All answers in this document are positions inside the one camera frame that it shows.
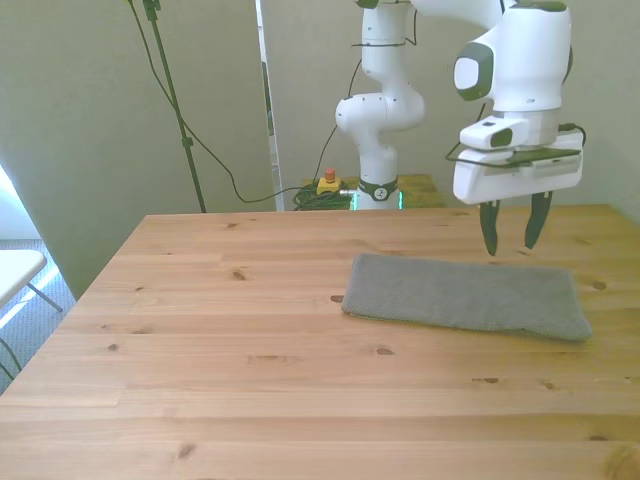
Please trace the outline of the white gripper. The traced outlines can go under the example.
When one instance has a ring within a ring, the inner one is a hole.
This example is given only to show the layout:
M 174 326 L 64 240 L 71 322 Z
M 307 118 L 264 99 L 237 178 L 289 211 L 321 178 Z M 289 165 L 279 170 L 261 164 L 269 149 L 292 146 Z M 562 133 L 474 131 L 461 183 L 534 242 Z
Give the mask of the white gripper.
M 582 177 L 578 150 L 541 148 L 521 151 L 462 151 L 455 164 L 453 193 L 467 205 L 479 205 L 479 218 L 487 252 L 498 247 L 497 218 L 500 201 L 531 197 L 525 246 L 532 250 L 541 235 L 552 204 L 552 191 L 576 186 Z

